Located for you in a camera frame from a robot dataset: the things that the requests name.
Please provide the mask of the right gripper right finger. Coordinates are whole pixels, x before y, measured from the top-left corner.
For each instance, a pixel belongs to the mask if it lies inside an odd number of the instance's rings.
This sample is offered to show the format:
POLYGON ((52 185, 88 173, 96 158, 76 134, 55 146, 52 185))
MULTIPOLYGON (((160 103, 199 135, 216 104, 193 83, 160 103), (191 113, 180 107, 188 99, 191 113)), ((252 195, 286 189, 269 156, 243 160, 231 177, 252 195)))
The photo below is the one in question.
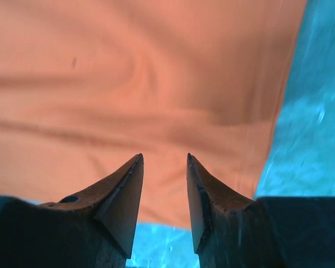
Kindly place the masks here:
POLYGON ((262 205, 215 178, 192 154, 186 180, 200 267, 270 267, 271 234, 262 205))

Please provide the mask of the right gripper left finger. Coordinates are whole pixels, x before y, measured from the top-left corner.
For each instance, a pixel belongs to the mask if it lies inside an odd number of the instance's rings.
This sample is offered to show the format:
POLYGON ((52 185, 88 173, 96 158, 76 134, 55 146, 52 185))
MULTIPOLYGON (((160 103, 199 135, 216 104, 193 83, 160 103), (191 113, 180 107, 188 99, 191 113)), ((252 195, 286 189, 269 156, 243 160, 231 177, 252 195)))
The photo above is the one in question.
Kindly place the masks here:
POLYGON ((57 203, 38 207, 53 213, 68 255, 64 267, 124 267, 131 258, 143 183, 143 155, 57 203))

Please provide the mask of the orange polo shirt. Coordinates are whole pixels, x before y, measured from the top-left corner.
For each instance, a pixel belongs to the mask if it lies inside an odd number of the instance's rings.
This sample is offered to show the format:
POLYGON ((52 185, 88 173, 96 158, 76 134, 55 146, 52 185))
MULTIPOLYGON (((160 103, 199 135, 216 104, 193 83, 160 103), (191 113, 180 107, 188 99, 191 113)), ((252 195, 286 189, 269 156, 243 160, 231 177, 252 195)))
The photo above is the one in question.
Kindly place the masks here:
POLYGON ((252 198, 306 1, 0 1, 0 195, 145 161, 139 219, 190 226, 186 156, 252 198))

